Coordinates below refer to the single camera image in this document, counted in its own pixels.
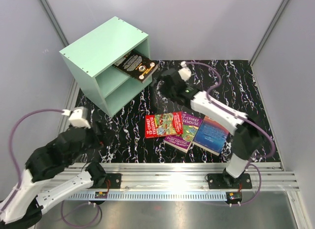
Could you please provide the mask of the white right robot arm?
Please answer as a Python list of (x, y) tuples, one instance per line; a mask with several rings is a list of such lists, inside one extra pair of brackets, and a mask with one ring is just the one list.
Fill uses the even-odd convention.
[(232, 136), (232, 156), (220, 177), (214, 181), (227, 188), (236, 188), (253, 153), (264, 138), (247, 114), (236, 111), (219, 101), (210, 101), (207, 92), (188, 85), (191, 72), (187, 68), (171, 68), (156, 79), (158, 90), (166, 98), (193, 111), (199, 112), (225, 128)]

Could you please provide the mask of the black paperback book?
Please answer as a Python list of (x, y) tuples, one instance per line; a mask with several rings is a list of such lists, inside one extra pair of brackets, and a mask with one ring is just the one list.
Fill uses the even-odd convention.
[(158, 69), (158, 62), (151, 60), (136, 50), (132, 50), (118, 59), (113, 67), (141, 83), (145, 83)]

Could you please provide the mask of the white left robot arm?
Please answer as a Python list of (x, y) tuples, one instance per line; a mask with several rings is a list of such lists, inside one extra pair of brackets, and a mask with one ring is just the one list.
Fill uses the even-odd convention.
[(26, 161), (21, 180), (0, 203), (0, 227), (28, 229), (74, 193), (104, 185), (110, 187), (111, 182), (101, 164), (90, 162), (74, 178), (51, 190), (42, 191), (56, 175), (73, 165), (83, 151), (109, 145), (114, 137), (113, 130), (97, 122), (96, 129), (71, 126), (45, 146), (36, 149)]

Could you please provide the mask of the red paperback book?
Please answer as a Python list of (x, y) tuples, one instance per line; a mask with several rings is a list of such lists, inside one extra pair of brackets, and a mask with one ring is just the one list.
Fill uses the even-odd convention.
[(178, 136), (183, 134), (181, 112), (145, 116), (145, 138)]

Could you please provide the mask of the purple treehouse book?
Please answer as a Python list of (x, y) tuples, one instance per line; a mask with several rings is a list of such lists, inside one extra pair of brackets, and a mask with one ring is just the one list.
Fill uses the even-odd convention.
[(182, 135), (166, 137), (163, 142), (183, 153), (187, 153), (202, 123), (202, 119), (182, 112), (182, 121)]

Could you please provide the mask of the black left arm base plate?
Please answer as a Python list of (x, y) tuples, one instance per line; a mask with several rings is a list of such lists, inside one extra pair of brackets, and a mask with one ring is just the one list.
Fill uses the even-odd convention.
[(106, 189), (107, 183), (109, 184), (110, 189), (120, 189), (122, 182), (122, 174), (121, 173), (107, 173), (105, 181), (100, 186), (100, 189)]

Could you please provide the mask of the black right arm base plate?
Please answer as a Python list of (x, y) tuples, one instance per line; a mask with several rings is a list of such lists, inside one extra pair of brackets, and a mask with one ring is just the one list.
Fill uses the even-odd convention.
[(248, 173), (233, 178), (226, 173), (209, 173), (205, 177), (209, 189), (252, 189), (251, 177)]

